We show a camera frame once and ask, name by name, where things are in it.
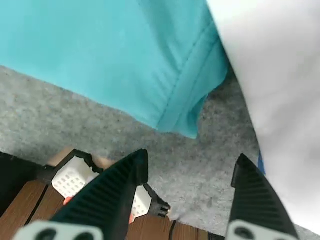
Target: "black ribbed plastic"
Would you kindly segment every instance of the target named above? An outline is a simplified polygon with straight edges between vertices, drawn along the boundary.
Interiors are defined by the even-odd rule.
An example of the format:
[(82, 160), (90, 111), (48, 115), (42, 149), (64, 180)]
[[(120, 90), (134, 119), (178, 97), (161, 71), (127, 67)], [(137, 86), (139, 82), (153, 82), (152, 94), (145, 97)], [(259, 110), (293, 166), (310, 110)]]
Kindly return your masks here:
[(276, 192), (244, 154), (237, 160), (231, 186), (235, 188), (235, 194), (230, 222), (243, 220), (298, 238)]
[(136, 188), (148, 182), (148, 152), (118, 161), (84, 187), (51, 221), (95, 226), (105, 240), (124, 240)]

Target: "wooden floor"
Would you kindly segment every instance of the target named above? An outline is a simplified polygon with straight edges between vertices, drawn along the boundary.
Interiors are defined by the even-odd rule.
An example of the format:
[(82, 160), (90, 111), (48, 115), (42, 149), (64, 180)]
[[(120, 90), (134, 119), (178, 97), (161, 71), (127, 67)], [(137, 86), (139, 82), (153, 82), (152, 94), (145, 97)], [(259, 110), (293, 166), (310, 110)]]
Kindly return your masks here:
[[(49, 219), (63, 206), (63, 200), (51, 186), (38, 181), (28, 182), (0, 218), (1, 240), (11, 240), (26, 223)], [(171, 224), (168, 218), (139, 217), (129, 226), (126, 240), (167, 240)], [(173, 240), (207, 239), (207, 232), (180, 223), (176, 224), (173, 232)]]

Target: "carpet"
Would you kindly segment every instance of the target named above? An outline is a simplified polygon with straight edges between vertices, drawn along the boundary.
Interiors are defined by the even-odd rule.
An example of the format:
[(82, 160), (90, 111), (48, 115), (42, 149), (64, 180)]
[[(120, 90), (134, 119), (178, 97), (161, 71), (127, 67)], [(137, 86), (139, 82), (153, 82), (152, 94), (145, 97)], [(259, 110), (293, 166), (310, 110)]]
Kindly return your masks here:
[(45, 164), (65, 146), (113, 160), (147, 149), (149, 184), (172, 206), (171, 218), (224, 236), (236, 160), (244, 153), (256, 162), (259, 153), (232, 72), (208, 96), (198, 122), (196, 140), (157, 133), (123, 112), (0, 67), (0, 151)]

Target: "teal shirt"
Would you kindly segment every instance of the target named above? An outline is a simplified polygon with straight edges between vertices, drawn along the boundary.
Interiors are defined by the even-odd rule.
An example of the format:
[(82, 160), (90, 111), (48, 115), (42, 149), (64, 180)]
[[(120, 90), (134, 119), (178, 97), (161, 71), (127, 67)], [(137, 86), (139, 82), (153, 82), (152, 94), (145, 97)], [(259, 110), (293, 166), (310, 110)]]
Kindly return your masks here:
[(0, 6), (0, 65), (161, 132), (196, 137), (204, 100), (226, 76), (227, 58), (204, 0), (0, 0)]

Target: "white sheet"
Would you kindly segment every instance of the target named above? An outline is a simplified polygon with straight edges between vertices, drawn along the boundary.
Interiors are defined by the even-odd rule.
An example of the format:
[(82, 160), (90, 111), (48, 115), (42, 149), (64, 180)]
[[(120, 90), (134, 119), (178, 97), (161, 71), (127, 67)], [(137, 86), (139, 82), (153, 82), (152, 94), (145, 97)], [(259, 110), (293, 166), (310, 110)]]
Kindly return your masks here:
[(208, 0), (267, 178), (320, 235), (320, 0)]

